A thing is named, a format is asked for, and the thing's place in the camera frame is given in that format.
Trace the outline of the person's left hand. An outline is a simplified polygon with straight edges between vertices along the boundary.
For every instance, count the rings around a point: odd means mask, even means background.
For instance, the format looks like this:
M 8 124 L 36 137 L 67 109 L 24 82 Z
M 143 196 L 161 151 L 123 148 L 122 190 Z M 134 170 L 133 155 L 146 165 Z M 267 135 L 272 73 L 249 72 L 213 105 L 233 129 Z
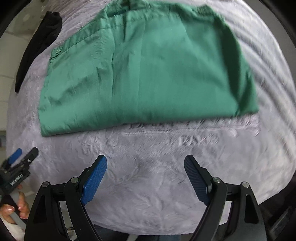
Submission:
M 22 221 L 25 223 L 27 222 L 27 219 L 29 217 L 30 213 L 30 208 L 29 204 L 26 201 L 26 197 L 24 193 L 21 191 L 23 188 L 22 184 L 20 184 L 17 189 L 18 189 L 18 201 L 16 202 L 18 211 L 19 211 L 19 217 Z M 10 223 L 15 225 L 16 222 L 14 219 L 11 217 L 11 214 L 15 212 L 15 207 L 13 205 L 3 203 L 1 202 L 1 219 L 3 222 L 5 221 L 6 223 Z

